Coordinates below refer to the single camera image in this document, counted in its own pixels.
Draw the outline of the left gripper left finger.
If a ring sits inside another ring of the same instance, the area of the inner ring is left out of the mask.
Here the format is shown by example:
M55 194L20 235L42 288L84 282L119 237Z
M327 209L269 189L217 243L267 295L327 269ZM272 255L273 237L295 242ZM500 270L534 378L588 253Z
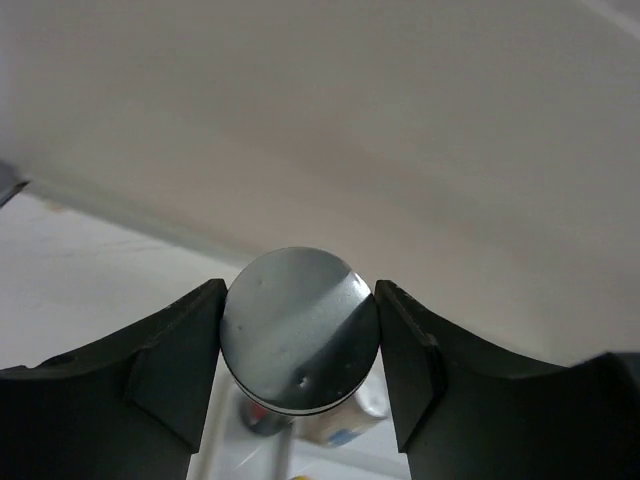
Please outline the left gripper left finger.
M183 479L199 451L225 283L29 368L1 373L5 479Z

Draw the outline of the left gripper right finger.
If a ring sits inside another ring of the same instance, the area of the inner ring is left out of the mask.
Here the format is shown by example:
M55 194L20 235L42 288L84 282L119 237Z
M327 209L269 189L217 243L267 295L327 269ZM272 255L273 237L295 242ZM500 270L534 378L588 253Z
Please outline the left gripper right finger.
M486 341L388 280L375 287L398 449L415 479L635 479L639 356L564 367Z

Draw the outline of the white granule jar blue label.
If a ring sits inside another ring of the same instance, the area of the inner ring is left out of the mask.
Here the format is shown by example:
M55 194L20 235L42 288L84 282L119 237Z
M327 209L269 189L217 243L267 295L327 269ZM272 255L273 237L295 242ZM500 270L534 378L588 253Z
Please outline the white granule jar blue label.
M386 388L379 382L363 383L347 400L324 413L299 419L296 436L315 445L346 445L388 419Z

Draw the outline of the dark soy sauce bottle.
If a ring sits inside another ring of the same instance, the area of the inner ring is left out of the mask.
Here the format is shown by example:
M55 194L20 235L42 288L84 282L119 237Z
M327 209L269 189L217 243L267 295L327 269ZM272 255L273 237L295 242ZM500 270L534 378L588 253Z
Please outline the dark soy sauce bottle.
M261 437L277 435L292 425L290 417L263 407L245 393L240 397L238 411L245 428Z

